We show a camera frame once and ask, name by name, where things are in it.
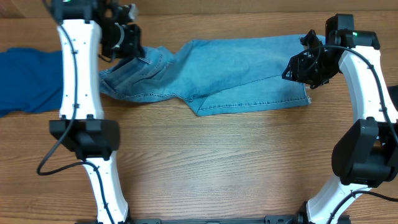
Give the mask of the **light blue denim jeans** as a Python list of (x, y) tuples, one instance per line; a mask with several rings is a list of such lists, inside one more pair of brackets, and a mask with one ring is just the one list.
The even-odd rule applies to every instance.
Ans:
[(298, 35), (193, 40), (176, 53), (146, 47), (101, 71), (99, 89), (134, 103), (180, 98), (198, 116), (307, 106), (305, 86), (282, 78), (302, 50)]

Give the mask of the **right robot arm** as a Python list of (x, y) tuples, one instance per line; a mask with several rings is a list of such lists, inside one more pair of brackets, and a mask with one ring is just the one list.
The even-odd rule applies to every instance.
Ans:
[(296, 215), (269, 215), (266, 223), (349, 223), (346, 209), (362, 195), (397, 175), (397, 109), (381, 70), (380, 43), (373, 31), (357, 30), (351, 14), (326, 21), (325, 40), (311, 30), (300, 39), (282, 78), (320, 87), (338, 73), (345, 77), (353, 125), (334, 146), (333, 175)]

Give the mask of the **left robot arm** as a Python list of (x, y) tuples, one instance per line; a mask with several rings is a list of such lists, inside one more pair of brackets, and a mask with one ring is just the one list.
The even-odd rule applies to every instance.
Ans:
[(85, 168), (97, 206), (96, 223), (131, 223), (118, 175), (118, 122), (104, 117), (98, 62), (142, 58), (134, 4), (117, 1), (45, 1), (62, 45), (63, 95), (59, 118), (50, 122), (58, 146)]

